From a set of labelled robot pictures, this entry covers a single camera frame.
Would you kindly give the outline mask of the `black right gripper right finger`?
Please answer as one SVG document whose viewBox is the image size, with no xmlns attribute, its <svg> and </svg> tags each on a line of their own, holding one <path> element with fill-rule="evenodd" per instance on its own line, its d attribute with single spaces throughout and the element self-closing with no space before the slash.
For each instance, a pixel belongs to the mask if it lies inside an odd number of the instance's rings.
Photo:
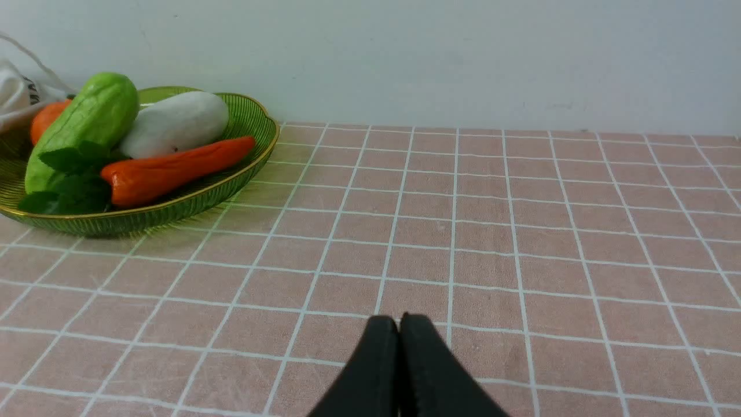
<svg viewBox="0 0 741 417">
<path fill-rule="evenodd" d="M 423 314 L 402 315 L 400 416 L 507 416 Z"/>
</svg>

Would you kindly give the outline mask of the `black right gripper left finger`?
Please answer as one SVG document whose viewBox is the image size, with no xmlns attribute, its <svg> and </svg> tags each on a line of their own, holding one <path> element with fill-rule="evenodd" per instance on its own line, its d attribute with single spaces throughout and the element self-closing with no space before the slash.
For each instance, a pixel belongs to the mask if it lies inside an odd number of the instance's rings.
<svg viewBox="0 0 741 417">
<path fill-rule="evenodd" d="M 310 416 L 397 416 L 399 330 L 386 315 L 368 319 L 347 364 Z"/>
</svg>

